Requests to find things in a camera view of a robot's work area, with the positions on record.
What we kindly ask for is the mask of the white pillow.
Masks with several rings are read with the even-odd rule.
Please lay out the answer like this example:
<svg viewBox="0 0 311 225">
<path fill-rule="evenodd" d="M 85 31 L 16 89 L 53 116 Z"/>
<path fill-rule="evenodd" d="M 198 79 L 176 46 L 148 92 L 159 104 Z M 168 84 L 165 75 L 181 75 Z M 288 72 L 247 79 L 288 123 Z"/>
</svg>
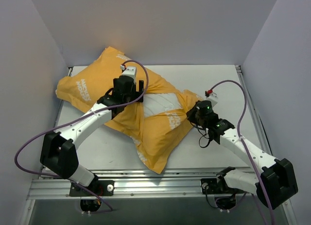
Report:
<svg viewBox="0 0 311 225">
<path fill-rule="evenodd" d="M 154 93 L 143 96 L 144 118 L 181 108 L 175 93 Z"/>
</svg>

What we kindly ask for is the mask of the yellow printed pillowcase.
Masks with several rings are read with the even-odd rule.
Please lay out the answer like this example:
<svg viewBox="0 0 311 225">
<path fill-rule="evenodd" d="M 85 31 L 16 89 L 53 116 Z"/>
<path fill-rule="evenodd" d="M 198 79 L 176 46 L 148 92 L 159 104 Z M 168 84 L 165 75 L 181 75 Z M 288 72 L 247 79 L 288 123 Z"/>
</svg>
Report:
<svg viewBox="0 0 311 225">
<path fill-rule="evenodd" d="M 129 136 L 144 165 L 155 173 L 161 173 L 173 149 L 192 128 L 186 113 L 201 100 L 199 95 L 176 89 L 159 74 L 142 69 L 137 63 L 130 62 L 121 51 L 108 47 L 77 75 L 62 78 L 58 82 L 56 96 L 86 113 L 112 88 L 113 79 L 121 75 L 123 62 L 137 68 L 137 80 L 149 80 L 146 94 L 175 93 L 182 106 L 181 109 L 144 118 L 143 103 L 135 103 L 105 123 L 107 127 Z"/>
</svg>

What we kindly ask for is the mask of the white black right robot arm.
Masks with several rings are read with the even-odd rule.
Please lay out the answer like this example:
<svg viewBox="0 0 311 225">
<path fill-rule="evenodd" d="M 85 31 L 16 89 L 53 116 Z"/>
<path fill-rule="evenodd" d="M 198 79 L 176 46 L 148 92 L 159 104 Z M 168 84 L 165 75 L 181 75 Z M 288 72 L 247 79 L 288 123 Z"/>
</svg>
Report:
<svg viewBox="0 0 311 225">
<path fill-rule="evenodd" d="M 225 168 L 217 174 L 216 188 L 219 191 L 234 189 L 255 194 L 272 209 L 298 193 L 292 163 L 285 158 L 277 159 L 243 137 L 232 123 L 219 118 L 211 101 L 197 101 L 187 112 L 187 120 L 204 129 L 210 142 L 227 148 L 254 170 L 254 173 L 246 173 L 235 167 Z"/>
</svg>

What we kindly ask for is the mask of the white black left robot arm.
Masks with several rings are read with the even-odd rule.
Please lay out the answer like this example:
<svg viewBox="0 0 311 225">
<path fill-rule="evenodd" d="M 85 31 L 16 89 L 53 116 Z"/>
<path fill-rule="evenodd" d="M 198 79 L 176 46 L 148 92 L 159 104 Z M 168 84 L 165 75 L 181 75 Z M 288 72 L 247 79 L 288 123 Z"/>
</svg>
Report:
<svg viewBox="0 0 311 225">
<path fill-rule="evenodd" d="M 48 132 L 43 139 L 40 163 L 62 179 L 79 183 L 86 195 L 94 195 L 98 178 L 79 163 L 77 149 L 95 130 L 115 118 L 131 102 L 143 101 L 144 81 L 122 75 L 81 118 L 68 127 Z"/>
</svg>

